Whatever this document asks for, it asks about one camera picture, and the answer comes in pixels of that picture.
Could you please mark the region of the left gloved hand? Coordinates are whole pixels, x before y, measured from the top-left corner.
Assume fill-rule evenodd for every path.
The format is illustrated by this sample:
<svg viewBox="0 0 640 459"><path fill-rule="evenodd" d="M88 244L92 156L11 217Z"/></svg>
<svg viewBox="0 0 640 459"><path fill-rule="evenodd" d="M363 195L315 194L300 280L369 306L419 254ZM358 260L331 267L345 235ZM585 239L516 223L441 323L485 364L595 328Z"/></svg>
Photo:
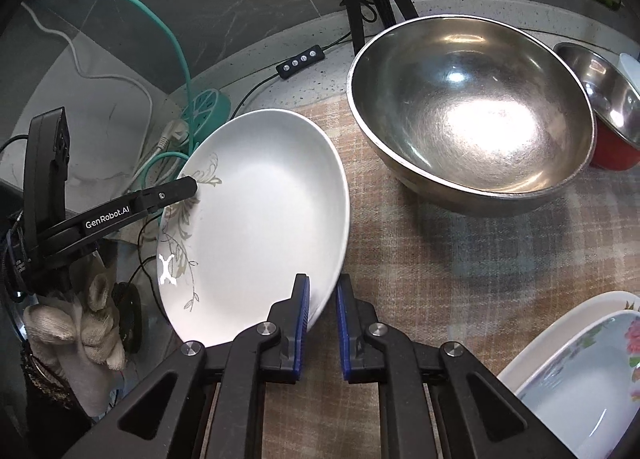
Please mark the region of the left gloved hand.
<svg viewBox="0 0 640 459"><path fill-rule="evenodd" d="M70 390L91 418L107 411L117 375L126 367L113 275L94 252L72 268L72 289L26 307L23 323L36 367Z"/></svg>

